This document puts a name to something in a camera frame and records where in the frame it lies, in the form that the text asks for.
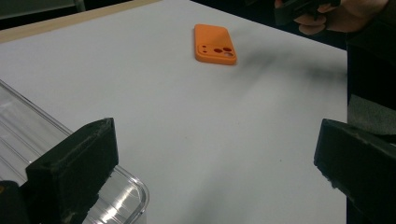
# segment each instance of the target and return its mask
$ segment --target wooden strip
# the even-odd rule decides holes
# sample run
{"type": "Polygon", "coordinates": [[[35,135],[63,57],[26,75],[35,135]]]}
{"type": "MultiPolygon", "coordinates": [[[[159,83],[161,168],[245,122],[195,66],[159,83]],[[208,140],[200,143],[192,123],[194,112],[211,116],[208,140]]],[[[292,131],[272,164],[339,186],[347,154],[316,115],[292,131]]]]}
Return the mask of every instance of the wooden strip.
{"type": "Polygon", "coordinates": [[[134,0],[126,3],[116,4],[110,7],[101,7],[94,10],[80,12],[77,14],[64,16],[52,20],[40,21],[19,27],[14,27],[0,31],[0,43],[24,38],[30,35],[38,35],[48,31],[60,29],[66,26],[77,24],[84,21],[93,20],[95,18],[121,12],[134,7],[142,7],[161,0],[134,0]]]}

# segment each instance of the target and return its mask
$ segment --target clear plastic container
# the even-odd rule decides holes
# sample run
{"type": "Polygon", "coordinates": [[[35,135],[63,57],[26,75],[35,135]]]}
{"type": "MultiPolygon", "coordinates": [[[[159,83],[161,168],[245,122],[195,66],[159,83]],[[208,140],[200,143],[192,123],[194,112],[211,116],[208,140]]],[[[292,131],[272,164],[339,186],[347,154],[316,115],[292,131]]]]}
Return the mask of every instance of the clear plastic container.
{"type": "MultiPolygon", "coordinates": [[[[24,169],[70,133],[0,80],[0,180],[22,185],[27,180],[24,169]]],[[[116,166],[84,223],[146,224],[148,203],[145,184],[116,166]]]]}

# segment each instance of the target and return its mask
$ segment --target orange plastic case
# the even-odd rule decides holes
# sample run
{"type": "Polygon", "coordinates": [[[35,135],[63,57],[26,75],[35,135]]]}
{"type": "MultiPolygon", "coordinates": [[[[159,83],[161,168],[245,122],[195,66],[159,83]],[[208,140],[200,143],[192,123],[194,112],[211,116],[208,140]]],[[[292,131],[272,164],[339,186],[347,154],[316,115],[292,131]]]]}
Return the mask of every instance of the orange plastic case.
{"type": "Polygon", "coordinates": [[[236,52],[226,28],[196,24],[194,27],[195,58],[203,63],[236,63],[236,52]]]}

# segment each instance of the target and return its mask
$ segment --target human hand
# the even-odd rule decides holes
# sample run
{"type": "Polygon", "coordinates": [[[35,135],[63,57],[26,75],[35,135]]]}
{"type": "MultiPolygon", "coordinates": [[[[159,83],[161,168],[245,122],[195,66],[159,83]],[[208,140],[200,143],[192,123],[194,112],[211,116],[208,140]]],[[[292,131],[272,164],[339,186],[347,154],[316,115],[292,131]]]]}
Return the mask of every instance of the human hand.
{"type": "MultiPolygon", "coordinates": [[[[305,35],[315,35],[327,29],[336,32],[351,33],[362,29],[388,3],[388,0],[341,0],[339,7],[330,4],[321,5],[318,15],[304,14],[295,19],[299,29],[305,35]]],[[[275,7],[281,7],[282,0],[275,0],[275,7]]]]}

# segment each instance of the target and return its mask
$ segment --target table surface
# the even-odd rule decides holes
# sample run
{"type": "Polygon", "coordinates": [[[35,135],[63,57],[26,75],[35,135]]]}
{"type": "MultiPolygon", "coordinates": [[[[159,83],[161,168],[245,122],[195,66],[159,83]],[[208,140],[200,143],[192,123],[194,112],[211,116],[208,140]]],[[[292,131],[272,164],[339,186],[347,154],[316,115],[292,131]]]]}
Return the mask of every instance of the table surface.
{"type": "Polygon", "coordinates": [[[0,78],[71,130],[115,119],[148,224],[345,223],[313,164],[322,119],[347,119],[343,50],[162,0],[0,44],[0,78]],[[193,26],[227,27],[237,65],[197,62],[193,26]]]}

